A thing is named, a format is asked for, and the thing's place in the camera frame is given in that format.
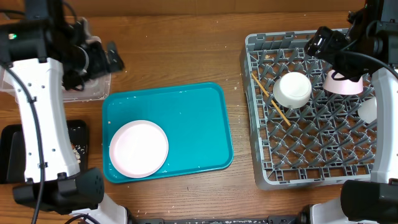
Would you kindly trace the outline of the pink bowl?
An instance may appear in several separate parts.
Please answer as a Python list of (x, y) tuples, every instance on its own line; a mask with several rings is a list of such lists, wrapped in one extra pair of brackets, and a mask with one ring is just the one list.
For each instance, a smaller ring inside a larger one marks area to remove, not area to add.
[(335, 80), (332, 78), (333, 74), (335, 78), (343, 78), (343, 75), (336, 73), (334, 70), (330, 70), (323, 83), (323, 89), (331, 93), (340, 95), (358, 95), (363, 92), (363, 78), (361, 77), (358, 82), (351, 80)]

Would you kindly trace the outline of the white bowl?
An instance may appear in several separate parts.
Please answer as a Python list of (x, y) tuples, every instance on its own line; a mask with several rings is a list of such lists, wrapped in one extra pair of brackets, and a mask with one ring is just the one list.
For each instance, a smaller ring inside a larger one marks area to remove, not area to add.
[(273, 95), (276, 101), (286, 108), (297, 109), (308, 103), (312, 92), (310, 79), (299, 72), (290, 72), (280, 77), (274, 84)]

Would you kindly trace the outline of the white cup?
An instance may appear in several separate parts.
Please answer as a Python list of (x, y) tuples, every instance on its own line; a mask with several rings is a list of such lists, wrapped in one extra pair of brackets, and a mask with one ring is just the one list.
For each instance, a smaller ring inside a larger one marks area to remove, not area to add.
[(377, 99), (373, 97), (361, 103), (358, 109), (358, 116), (365, 123), (372, 123), (377, 119)]

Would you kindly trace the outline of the wooden chopstick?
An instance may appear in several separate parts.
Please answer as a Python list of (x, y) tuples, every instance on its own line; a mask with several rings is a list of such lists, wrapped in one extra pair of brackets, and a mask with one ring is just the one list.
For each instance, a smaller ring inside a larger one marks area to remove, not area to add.
[(281, 111), (281, 109), (277, 106), (276, 102), (271, 98), (270, 94), (268, 93), (268, 91), (262, 86), (261, 82), (256, 78), (255, 74), (251, 73), (251, 77), (253, 78), (253, 80), (259, 85), (259, 88), (263, 91), (263, 93), (267, 96), (267, 99), (271, 101), (273, 107), (276, 109), (276, 111), (279, 113), (280, 117), (286, 122), (286, 124), (290, 127), (291, 123), (290, 121), (287, 119), (287, 117), (285, 116), (285, 114), (283, 114), (283, 112)]

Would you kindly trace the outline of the white plate with food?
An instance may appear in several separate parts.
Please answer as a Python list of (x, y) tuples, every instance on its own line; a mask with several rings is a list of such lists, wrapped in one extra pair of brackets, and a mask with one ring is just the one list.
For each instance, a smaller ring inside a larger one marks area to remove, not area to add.
[(146, 121), (131, 121), (119, 128), (109, 144), (109, 158), (122, 175), (138, 179), (157, 172), (169, 153), (164, 130)]

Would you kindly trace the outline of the peanuts and rice food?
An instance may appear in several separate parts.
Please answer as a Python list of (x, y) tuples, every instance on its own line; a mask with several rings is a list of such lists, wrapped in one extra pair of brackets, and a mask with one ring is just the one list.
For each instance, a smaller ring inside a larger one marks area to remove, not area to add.
[(72, 145), (72, 151), (75, 155), (75, 159), (79, 164), (83, 164), (87, 161), (87, 152), (88, 152), (88, 146), (86, 144), (74, 144), (71, 143)]

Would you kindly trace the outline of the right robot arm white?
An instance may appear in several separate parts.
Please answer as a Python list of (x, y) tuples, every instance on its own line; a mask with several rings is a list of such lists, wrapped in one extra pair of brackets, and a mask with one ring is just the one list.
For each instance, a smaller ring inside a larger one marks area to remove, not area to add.
[(307, 223), (397, 223), (397, 24), (355, 20), (346, 34), (319, 27), (305, 53), (330, 63), (342, 80), (371, 76), (376, 149), (370, 179), (347, 180), (337, 199), (309, 208)]

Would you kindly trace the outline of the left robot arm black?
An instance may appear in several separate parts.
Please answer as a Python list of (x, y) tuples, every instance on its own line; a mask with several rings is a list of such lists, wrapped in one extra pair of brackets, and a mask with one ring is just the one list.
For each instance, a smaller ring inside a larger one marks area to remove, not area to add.
[(106, 195), (100, 170), (80, 169), (63, 106), (63, 90), (123, 69), (115, 45), (103, 50), (85, 20), (25, 20), (1, 26), (1, 66), (12, 77), (25, 142), (25, 185), (14, 188), (14, 200), (35, 213), (133, 223)]

